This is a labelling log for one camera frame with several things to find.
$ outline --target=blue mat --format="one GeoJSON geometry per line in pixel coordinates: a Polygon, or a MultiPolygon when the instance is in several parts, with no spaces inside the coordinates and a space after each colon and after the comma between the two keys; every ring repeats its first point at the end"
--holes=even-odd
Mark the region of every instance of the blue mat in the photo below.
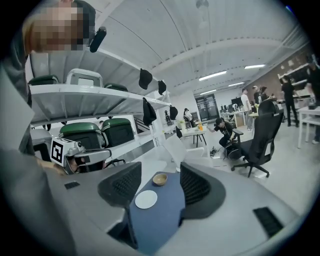
{"type": "Polygon", "coordinates": [[[145,255],[153,255],[178,230],[181,210],[185,208],[185,196],[180,186],[180,173],[165,173],[167,181],[157,186],[152,178],[141,189],[141,192],[152,190],[157,194],[157,201],[149,209],[136,206],[134,197],[130,204],[130,215],[134,234],[138,243],[138,251],[145,255]]]}

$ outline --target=brown bowl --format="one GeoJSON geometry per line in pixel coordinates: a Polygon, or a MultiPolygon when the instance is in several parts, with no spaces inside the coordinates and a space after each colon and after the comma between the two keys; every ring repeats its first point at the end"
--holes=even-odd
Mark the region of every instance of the brown bowl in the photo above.
{"type": "Polygon", "coordinates": [[[153,177],[152,181],[157,184],[158,186],[163,186],[166,184],[168,176],[164,173],[159,173],[153,177]]]}

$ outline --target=ceiling beam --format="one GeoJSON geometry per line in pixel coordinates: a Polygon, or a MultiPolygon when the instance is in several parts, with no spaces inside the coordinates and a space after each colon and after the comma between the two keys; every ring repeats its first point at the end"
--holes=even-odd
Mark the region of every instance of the ceiling beam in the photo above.
{"type": "Polygon", "coordinates": [[[196,57],[200,54],[203,54],[212,50],[225,49],[230,47],[240,47],[240,46],[261,46],[261,47],[278,47],[282,46],[286,47],[280,41],[272,40],[272,39],[262,39],[262,38],[243,38],[243,39],[230,39],[230,40],[222,40],[212,42],[203,46],[199,46],[193,48],[191,50],[187,50],[171,59],[166,60],[165,62],[159,64],[151,70],[152,74],[157,74],[161,71],[164,71],[177,63],[185,61],[187,59],[196,57]]]}
{"type": "Polygon", "coordinates": [[[124,0],[109,0],[108,5],[104,8],[98,19],[95,21],[95,30],[97,31],[109,15],[123,2],[124,0]]]}

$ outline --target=white floor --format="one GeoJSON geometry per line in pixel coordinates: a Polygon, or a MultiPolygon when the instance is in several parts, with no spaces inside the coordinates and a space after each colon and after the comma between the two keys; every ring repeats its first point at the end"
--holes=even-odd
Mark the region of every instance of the white floor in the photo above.
{"type": "MultiPolygon", "coordinates": [[[[244,134],[241,141],[247,141],[253,138],[252,132],[245,126],[239,128],[244,134]]],[[[301,149],[298,145],[299,129],[287,123],[283,123],[275,138],[275,151],[271,161],[264,164],[263,167],[270,172],[269,178],[266,178],[264,172],[253,169],[250,179],[265,186],[268,190],[291,206],[298,214],[303,215],[310,209],[311,202],[319,192],[320,184],[320,144],[313,145],[315,128],[310,129],[309,143],[303,142],[301,149]]],[[[208,148],[214,146],[220,148],[219,140],[222,137],[220,132],[207,132],[205,139],[208,148]]],[[[184,138],[183,143],[186,148],[195,148],[193,138],[184,138]]],[[[207,157],[207,147],[204,142],[199,141],[199,147],[204,147],[204,157],[207,157]]],[[[175,165],[171,162],[169,153],[162,147],[155,147],[149,152],[137,158],[135,161],[142,162],[142,182],[143,185],[154,175],[155,172],[175,172],[175,165]]],[[[231,166],[241,164],[241,159],[231,161],[224,159],[223,156],[218,159],[206,158],[202,164],[213,168],[231,172],[231,166]]],[[[236,168],[234,175],[248,176],[249,168],[236,168]]]]}

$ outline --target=fluorescent light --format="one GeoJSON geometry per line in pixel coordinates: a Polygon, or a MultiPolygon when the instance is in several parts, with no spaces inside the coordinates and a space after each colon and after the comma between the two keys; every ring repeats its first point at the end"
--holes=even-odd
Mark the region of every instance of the fluorescent light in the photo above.
{"type": "Polygon", "coordinates": [[[247,69],[263,68],[264,66],[265,66],[265,64],[262,64],[262,65],[253,65],[253,66],[246,66],[246,67],[244,67],[244,69],[247,70],[247,69]]]}
{"type": "Polygon", "coordinates": [[[243,85],[245,82],[237,82],[237,83],[234,83],[234,84],[230,84],[228,86],[237,86],[237,85],[243,85]]]}
{"type": "Polygon", "coordinates": [[[216,91],[216,89],[214,89],[214,90],[210,90],[210,91],[206,91],[206,92],[200,93],[200,95],[208,94],[208,93],[212,93],[212,92],[215,92],[215,91],[216,91]]]}
{"type": "Polygon", "coordinates": [[[222,72],[219,72],[219,73],[207,75],[207,76],[199,78],[199,81],[206,80],[206,79],[209,79],[209,78],[213,78],[213,77],[216,77],[216,76],[220,76],[220,75],[223,75],[225,73],[227,73],[227,71],[222,71],[222,72]]]}

